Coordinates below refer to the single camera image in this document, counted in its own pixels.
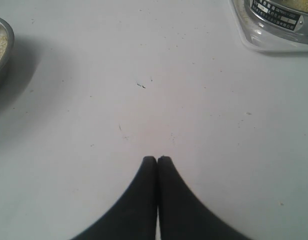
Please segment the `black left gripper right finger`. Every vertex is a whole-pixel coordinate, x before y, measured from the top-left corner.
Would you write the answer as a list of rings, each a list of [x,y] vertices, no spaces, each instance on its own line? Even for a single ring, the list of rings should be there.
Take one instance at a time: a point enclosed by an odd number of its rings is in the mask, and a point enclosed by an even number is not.
[[[247,240],[194,195],[169,156],[157,160],[158,214],[162,240]]]

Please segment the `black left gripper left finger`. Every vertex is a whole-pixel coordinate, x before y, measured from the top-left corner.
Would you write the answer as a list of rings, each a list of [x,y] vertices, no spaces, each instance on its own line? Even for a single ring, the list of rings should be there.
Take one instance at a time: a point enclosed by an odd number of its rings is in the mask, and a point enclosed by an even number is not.
[[[75,240],[154,240],[157,228],[157,161],[143,158],[117,202]]]

